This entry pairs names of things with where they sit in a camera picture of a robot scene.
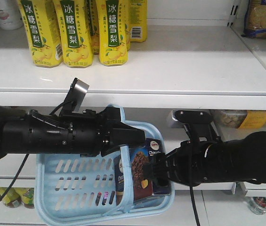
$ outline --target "black cable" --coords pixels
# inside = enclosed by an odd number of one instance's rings
[[[22,169],[23,169],[23,166],[28,158],[29,154],[26,154],[23,161],[22,161],[22,164],[20,165],[15,177],[13,178],[13,180],[11,181],[10,185],[8,186],[8,188],[5,190],[5,192],[1,195],[0,197],[0,201],[2,201],[2,199],[4,198],[4,196],[7,194],[7,192],[9,192],[9,190],[11,189],[11,187],[14,185],[15,181],[17,180],[19,174],[21,173]]]
[[[71,102],[73,102],[73,100],[69,100],[69,101],[67,101],[67,102],[62,102],[61,104],[59,104],[58,106],[56,106],[56,107],[52,110],[52,112],[51,112],[49,115],[53,115],[53,114],[54,114],[55,112],[57,112],[57,110],[60,109],[62,106],[66,105],[66,104],[68,104],[68,103],[71,103]]]
[[[194,193],[193,193],[192,155],[193,155],[193,149],[191,148],[190,153],[188,155],[189,192],[190,192],[190,197],[191,197],[191,203],[193,205],[193,214],[194,214],[195,222],[197,223],[197,226],[201,226],[200,221],[199,221],[197,207],[195,205]]]

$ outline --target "blue plastic basket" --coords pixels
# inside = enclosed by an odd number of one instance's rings
[[[162,136],[152,124],[126,121],[121,108],[121,121],[142,129],[148,138]],[[124,194],[116,205],[113,159],[121,154]],[[155,215],[167,210],[174,200],[171,193],[158,199],[133,202],[133,181],[127,146],[108,156],[81,158],[79,154],[38,154],[35,208],[51,226],[90,225],[100,221]]]

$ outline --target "robotic arm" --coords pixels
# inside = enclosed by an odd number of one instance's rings
[[[121,122],[120,109],[78,111],[88,85],[74,79],[59,116],[0,106],[0,159],[8,153],[75,153],[108,155],[120,146],[140,146],[145,133]]]
[[[88,85],[74,79],[59,116],[36,110],[0,106],[0,159],[8,153],[76,153],[102,156],[120,146],[143,146],[145,133],[121,122],[120,109],[107,107],[96,113],[78,111]],[[205,112],[174,111],[176,124],[189,141],[168,154],[159,154],[146,167],[147,177],[197,186],[201,183],[247,181],[266,183],[266,132],[243,140],[222,142]]]

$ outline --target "cookie package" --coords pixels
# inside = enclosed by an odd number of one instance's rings
[[[244,33],[252,38],[266,38],[266,0],[249,0]]]

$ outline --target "yellow drink bottle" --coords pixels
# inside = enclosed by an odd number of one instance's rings
[[[33,62],[54,67],[63,60],[61,39],[52,0],[17,0]]]
[[[99,54],[99,23],[95,0],[87,1],[88,21],[91,35],[91,45],[94,54]]]
[[[125,38],[124,0],[96,0],[99,20],[99,60],[106,66],[128,60]]]
[[[131,41],[143,42],[147,39],[147,0],[129,1]]]
[[[130,25],[129,25],[129,0],[124,0],[123,1],[124,5],[124,12],[125,12],[125,38],[126,38],[126,43],[127,43],[127,51],[131,48],[131,32],[130,32]]]
[[[62,38],[64,63],[88,67],[93,61],[85,0],[53,0]]]

